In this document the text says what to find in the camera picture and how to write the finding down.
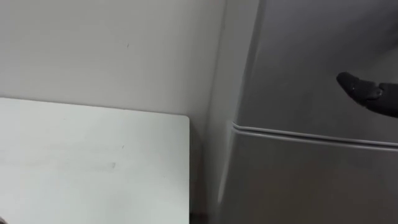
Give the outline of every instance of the refrigerator door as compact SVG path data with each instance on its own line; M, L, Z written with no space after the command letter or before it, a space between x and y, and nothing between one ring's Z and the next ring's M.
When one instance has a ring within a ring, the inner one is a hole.
M398 1L268 0L260 7L239 129L398 142L398 119L360 107L336 82L349 71L398 83Z
M235 135L220 224L396 224L393 148Z

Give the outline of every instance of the wall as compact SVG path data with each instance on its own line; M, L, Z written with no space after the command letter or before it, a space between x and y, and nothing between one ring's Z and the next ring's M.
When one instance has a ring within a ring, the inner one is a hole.
M187 114L203 134L224 0L4 0L0 96Z

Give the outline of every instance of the refrigerator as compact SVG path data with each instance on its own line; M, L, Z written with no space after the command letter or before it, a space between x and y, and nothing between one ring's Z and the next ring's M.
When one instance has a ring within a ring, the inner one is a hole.
M212 223L398 223L398 119L351 72L398 83L395 0L227 0L205 142Z

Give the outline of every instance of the black object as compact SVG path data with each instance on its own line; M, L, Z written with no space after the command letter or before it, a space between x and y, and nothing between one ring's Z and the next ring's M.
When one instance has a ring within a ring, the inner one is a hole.
M355 102L367 109L398 118L398 84L360 80L348 72L338 74L337 82Z

